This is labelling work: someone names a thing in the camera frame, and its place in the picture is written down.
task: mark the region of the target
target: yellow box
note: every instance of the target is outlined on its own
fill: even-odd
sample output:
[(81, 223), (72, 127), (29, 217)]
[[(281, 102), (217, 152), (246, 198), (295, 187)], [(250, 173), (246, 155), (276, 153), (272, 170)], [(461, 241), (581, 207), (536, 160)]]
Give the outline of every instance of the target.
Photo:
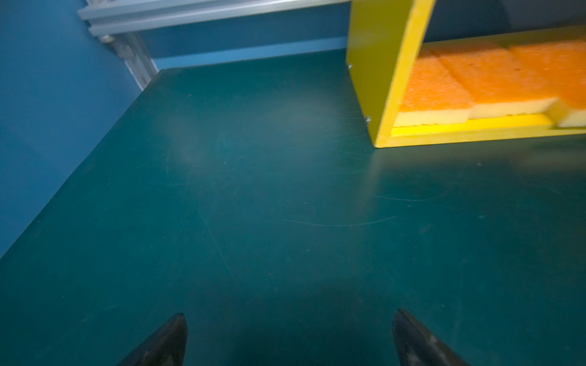
[(556, 128), (544, 115), (470, 119), (458, 125), (394, 127), (420, 49), (457, 43), (546, 42), (586, 35), (586, 26), (423, 43), (435, 0), (353, 0), (346, 60), (369, 134), (377, 148), (584, 134)]

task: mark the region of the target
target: blue baseboard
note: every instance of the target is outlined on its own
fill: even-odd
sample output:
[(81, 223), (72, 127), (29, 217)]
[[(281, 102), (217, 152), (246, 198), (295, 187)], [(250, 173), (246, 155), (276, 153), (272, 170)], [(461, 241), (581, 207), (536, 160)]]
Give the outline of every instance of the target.
[(344, 49), (346, 48), (347, 42), (347, 37), (333, 37), (301, 42), (281, 43), (279, 45), (163, 57), (155, 59), (155, 63), (159, 70), (163, 70), (171, 69), (173, 67), (200, 66), (242, 60), (266, 59), (268, 57), (286, 56), (290, 54)]

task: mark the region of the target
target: yellow sponge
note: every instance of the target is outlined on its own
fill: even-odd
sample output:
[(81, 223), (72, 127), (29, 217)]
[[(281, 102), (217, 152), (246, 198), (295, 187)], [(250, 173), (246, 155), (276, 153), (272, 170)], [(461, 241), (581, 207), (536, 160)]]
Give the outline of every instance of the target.
[(464, 123), (473, 99), (430, 52), (421, 51), (403, 97), (395, 127)]
[(432, 52), (474, 98), (471, 119), (543, 113), (557, 99), (543, 76), (497, 45), (457, 45)]
[(510, 51), (555, 85), (560, 100), (547, 111), (560, 127), (586, 126), (586, 42), (511, 46)]

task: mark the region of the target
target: scratch mark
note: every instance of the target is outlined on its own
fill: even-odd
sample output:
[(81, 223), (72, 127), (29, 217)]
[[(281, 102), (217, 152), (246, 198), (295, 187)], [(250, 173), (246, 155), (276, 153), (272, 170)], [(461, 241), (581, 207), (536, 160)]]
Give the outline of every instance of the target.
[(224, 184), (224, 186), (223, 186), (222, 188), (220, 188), (220, 189), (224, 189), (224, 188), (226, 188), (226, 187), (227, 187), (227, 186), (229, 186), (229, 185), (230, 185), (232, 182), (233, 182), (232, 180), (231, 180), (231, 181), (229, 181), (228, 183)]
[(296, 223), (296, 224), (305, 224), (305, 225), (313, 225), (313, 226), (326, 226), (326, 227), (351, 227), (351, 226), (364, 226), (364, 225), (372, 225), (372, 224), (378, 224), (378, 223), (382, 223), (383, 221), (388, 221), (391, 219), (397, 218), (397, 216), (391, 216), (391, 217), (387, 217), (384, 218), (382, 220), (377, 220), (377, 221), (371, 221), (369, 223), (361, 223), (361, 224), (343, 224), (343, 225), (326, 225), (326, 224), (314, 224), (314, 223), (305, 223), (303, 221), (295, 221), (295, 220), (287, 220), (287, 219), (283, 219), (283, 221), (288, 221), (290, 223)]
[(83, 325), (87, 324), (88, 321), (91, 320), (92, 316), (93, 316), (93, 313), (90, 313), (88, 316), (86, 316), (84, 319), (82, 319), (75, 326), (69, 328), (69, 330), (67, 332), (65, 332), (65, 334), (63, 336), (61, 336), (61, 338), (59, 338), (55, 342), (49, 344), (41, 353), (39, 353), (39, 355), (35, 358), (35, 361), (39, 361), (43, 356), (45, 356), (50, 350), (55, 348), (59, 343), (64, 341), (66, 338), (70, 337), (73, 333), (75, 333), (77, 330), (79, 330)]
[(226, 269), (228, 270), (228, 273), (230, 274), (230, 276), (233, 277), (234, 275), (232, 274), (232, 270), (228, 266), (228, 263), (226, 262), (226, 259), (224, 257), (224, 253), (222, 253), (222, 250), (220, 249), (220, 246), (216, 242), (216, 238), (214, 237), (214, 234), (212, 234), (212, 231), (210, 230), (210, 227), (207, 225), (206, 220), (203, 219), (202, 214), (199, 213), (199, 210), (197, 210), (197, 214), (198, 214), (199, 218), (202, 220), (203, 224), (206, 226), (207, 232), (210, 234), (210, 238), (212, 239), (212, 242), (214, 243), (214, 246), (218, 250), (218, 254), (220, 255), (220, 258), (222, 259), (222, 262), (224, 263), (224, 266), (226, 266)]
[(330, 138), (332, 138), (332, 139), (333, 139), (334, 137), (344, 136), (344, 135), (347, 135), (347, 134), (351, 134), (351, 133), (353, 133), (353, 132), (355, 132), (355, 131), (345, 132), (345, 133), (343, 133), (343, 134), (339, 134), (339, 135), (331, 136)]

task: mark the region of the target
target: orange sponge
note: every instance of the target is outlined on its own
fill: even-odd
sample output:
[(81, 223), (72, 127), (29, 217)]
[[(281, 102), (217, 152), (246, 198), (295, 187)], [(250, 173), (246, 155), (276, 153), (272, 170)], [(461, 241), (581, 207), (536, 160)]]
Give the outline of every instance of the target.
[(497, 45), (458, 45), (432, 52), (474, 98), (473, 119), (542, 113), (557, 99), (543, 76)]
[(586, 126), (586, 42), (566, 40), (511, 46), (510, 51), (557, 88), (547, 115), (560, 127)]
[(428, 51), (421, 51), (407, 84), (394, 126), (464, 123), (473, 99)]

